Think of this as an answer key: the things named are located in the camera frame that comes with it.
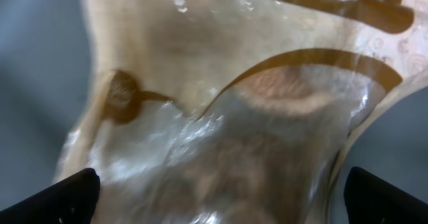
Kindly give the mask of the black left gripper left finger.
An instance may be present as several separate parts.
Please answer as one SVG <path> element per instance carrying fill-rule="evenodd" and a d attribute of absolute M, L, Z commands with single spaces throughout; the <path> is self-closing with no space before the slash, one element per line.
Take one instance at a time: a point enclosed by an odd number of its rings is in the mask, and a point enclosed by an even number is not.
<path fill-rule="evenodd" d="M 1 224 L 90 224 L 100 177 L 86 168 L 1 211 Z"/>

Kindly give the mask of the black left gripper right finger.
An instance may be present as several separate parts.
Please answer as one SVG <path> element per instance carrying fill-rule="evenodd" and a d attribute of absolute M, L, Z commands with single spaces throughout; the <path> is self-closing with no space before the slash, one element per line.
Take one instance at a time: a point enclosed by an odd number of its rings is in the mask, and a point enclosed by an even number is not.
<path fill-rule="evenodd" d="M 351 168 L 344 187 L 350 224 L 427 224 L 427 204 L 372 173 Z"/>

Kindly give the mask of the beige snack bag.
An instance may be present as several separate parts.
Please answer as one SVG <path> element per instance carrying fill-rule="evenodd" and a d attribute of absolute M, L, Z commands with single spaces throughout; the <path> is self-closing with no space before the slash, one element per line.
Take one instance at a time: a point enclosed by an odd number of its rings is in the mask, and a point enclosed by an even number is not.
<path fill-rule="evenodd" d="M 427 86 L 427 0 L 82 0 L 91 92 L 55 180 L 91 223 L 327 223 L 356 139 Z"/>

